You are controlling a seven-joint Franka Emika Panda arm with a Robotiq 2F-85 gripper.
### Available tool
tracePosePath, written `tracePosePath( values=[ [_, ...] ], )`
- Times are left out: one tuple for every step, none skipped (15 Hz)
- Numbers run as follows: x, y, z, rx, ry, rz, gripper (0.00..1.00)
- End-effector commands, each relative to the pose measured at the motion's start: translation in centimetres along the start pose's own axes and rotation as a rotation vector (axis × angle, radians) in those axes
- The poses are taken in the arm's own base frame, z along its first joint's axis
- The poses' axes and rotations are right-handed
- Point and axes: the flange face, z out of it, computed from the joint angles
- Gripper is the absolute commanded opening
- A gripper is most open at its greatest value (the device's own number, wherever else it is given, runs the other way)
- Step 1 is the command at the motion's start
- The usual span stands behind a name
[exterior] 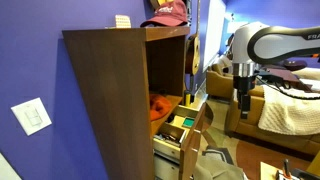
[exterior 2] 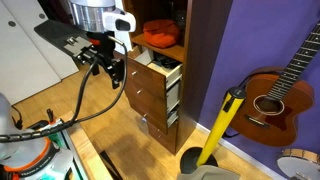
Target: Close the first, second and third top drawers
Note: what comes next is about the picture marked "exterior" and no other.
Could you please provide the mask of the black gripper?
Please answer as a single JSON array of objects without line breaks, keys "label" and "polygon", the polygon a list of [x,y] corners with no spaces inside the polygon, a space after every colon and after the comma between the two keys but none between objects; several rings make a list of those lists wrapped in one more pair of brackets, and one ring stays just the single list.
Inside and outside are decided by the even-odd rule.
[{"label": "black gripper", "polygon": [[250,111],[249,91],[255,87],[255,76],[233,78],[233,87],[237,90],[237,98],[241,105],[241,118],[246,119]]}]

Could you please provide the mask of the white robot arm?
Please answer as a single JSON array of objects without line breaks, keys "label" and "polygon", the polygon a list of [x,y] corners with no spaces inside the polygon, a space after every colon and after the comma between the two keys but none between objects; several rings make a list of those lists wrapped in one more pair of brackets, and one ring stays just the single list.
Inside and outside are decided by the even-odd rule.
[{"label": "white robot arm", "polygon": [[255,87],[256,65],[320,53],[320,27],[288,28],[253,22],[238,28],[231,47],[233,87],[238,109],[246,119],[251,109],[249,91]]}]

